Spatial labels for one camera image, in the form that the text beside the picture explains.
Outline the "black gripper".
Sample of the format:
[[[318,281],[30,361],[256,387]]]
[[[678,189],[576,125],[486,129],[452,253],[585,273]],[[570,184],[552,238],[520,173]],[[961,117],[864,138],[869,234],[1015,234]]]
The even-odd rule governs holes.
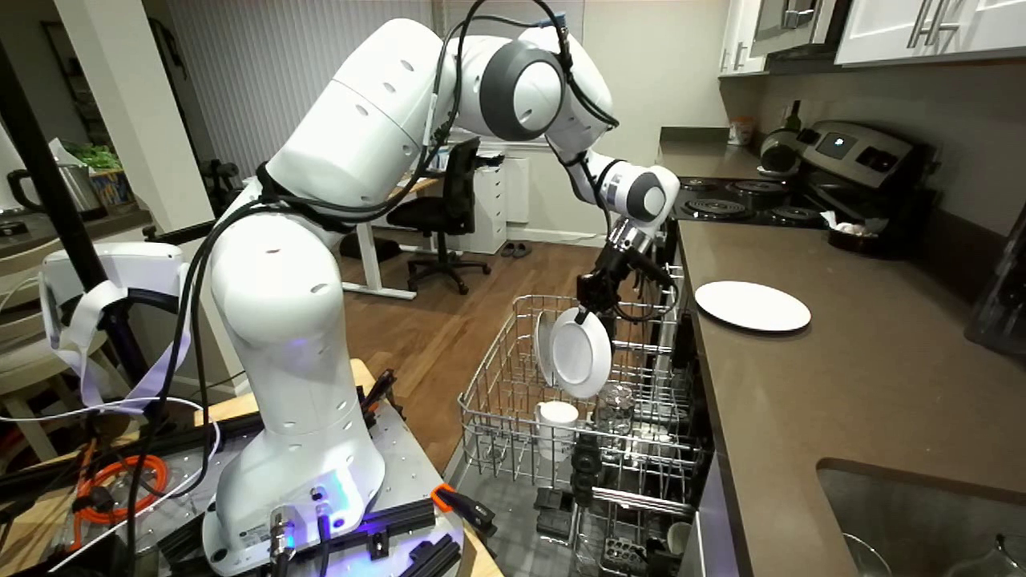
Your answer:
[[[654,261],[642,257],[640,249],[618,253],[606,244],[598,262],[576,279],[576,315],[575,319],[585,323],[589,315],[618,315],[618,286],[640,273],[665,290],[673,286],[669,273]]]

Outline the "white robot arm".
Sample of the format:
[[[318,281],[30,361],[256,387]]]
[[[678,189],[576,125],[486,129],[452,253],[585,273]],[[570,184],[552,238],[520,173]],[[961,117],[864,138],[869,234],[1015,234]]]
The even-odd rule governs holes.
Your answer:
[[[217,473],[203,515],[215,574],[245,577],[279,555],[329,551],[370,521],[399,479],[365,422],[343,323],[347,281],[325,231],[399,208],[456,131],[548,144],[570,192],[613,217],[576,304],[589,349],[613,349],[603,317],[681,197],[669,169],[603,153],[598,142],[613,129],[603,73],[556,19],[518,34],[388,19],[349,52],[196,262],[260,415],[260,434]]]

